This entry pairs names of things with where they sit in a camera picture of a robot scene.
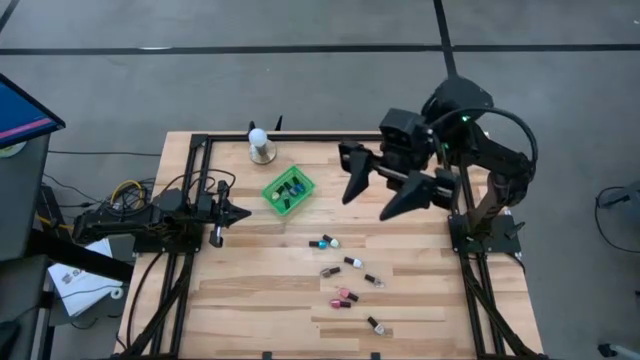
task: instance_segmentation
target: black bottle cap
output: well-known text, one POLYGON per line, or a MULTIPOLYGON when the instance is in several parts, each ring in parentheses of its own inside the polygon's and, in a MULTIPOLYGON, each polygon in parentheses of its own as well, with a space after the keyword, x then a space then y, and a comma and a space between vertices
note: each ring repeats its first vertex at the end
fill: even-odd
POLYGON ((374 328, 376 326, 378 326, 378 322, 376 321, 376 319, 372 318, 371 316, 369 316, 369 318, 367 319, 367 321, 369 322, 369 324, 371 324, 371 326, 373 326, 374 328))

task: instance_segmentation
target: monitor screen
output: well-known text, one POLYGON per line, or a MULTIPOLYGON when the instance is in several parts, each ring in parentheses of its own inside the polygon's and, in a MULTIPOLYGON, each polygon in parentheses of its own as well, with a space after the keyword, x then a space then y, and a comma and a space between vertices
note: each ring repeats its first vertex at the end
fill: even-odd
POLYGON ((62 127, 62 120, 0 75, 0 149, 62 127))

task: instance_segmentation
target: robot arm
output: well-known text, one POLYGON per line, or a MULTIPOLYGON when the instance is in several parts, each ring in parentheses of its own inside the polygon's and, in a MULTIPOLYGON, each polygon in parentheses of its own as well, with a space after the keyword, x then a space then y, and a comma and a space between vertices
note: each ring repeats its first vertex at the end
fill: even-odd
POLYGON ((531 130, 517 116, 493 108, 491 95, 461 77, 445 80, 427 100, 421 114, 390 109, 380 124, 380 132, 381 156, 357 143, 340 144, 339 151, 342 169, 351 173, 343 203, 368 187, 372 170, 387 178, 387 187, 397 192, 383 209, 381 220, 428 208, 431 203, 447 209, 455 206, 457 177, 442 168, 436 169, 435 177, 421 172, 434 154, 448 165, 475 164, 491 171, 487 196, 468 213, 471 229, 490 226, 504 206, 519 203, 535 174, 537 145, 531 130), (485 136, 475 122, 487 112, 506 116, 525 129, 532 141, 531 160, 485 136))

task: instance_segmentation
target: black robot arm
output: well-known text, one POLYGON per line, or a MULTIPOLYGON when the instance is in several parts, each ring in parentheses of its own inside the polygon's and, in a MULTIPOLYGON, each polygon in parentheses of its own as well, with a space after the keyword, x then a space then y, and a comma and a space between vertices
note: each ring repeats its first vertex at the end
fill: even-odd
POLYGON ((164 190, 148 206, 129 214, 115 212, 105 203, 78 216, 72 236, 78 243, 90 243, 130 234, 135 238, 134 252, 192 253, 200 248, 204 225, 213 224, 210 243, 220 247, 221 228, 251 215, 231 204, 229 191, 229 185, 220 180, 217 193, 202 192, 196 204, 191 204, 181 190, 164 190))

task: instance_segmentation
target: wooden table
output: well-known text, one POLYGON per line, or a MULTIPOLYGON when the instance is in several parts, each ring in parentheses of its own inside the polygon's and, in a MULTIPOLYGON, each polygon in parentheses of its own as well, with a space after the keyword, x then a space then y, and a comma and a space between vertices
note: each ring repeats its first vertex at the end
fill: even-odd
MULTIPOLYGON (((191 134, 167 134, 156 193, 184 172, 191 134)), ((378 148, 375 143, 365 145, 378 148)), ((450 249, 445 222, 447 211, 432 207, 380 222, 380 211, 393 193, 374 174, 362 195, 342 205, 349 174, 340 168, 336 143, 279 142, 277 158, 261 166, 249 159, 247 143, 216 142, 211 159, 211 167, 237 175, 232 202, 253 215, 224 231, 223 248, 210 246, 208 236, 203 241, 195 257, 181 358, 260 358, 263 351, 272 351, 275 358, 368 359, 372 352, 380 352, 383 359, 474 358, 459 259, 450 249), (316 183, 316 189, 300 211, 282 218, 260 191, 293 164, 316 183), (340 240, 342 248, 309 248, 308 241, 319 240, 322 234, 340 240), (361 259, 364 269, 344 264, 344 256, 361 259), (330 266, 340 266, 342 272, 321 278, 320 270, 330 266), (365 282, 365 272, 380 277, 386 287, 365 282), (351 309, 329 306, 340 287, 360 296, 351 309), (385 336, 374 334, 368 316, 386 327, 385 336)), ((479 168, 469 172, 478 200, 486 172, 479 168)), ((136 262, 132 290, 152 258, 146 254, 136 262)), ((141 291, 134 338, 156 311, 166 258, 156 263, 141 291)), ((525 344, 542 351, 522 269, 502 255, 492 255, 489 267, 503 316, 525 344)), ((129 293, 121 339, 134 291, 129 293)), ((487 351, 492 351, 488 320, 481 314, 487 351)), ((173 318, 170 313, 165 324, 164 351, 173 318)))

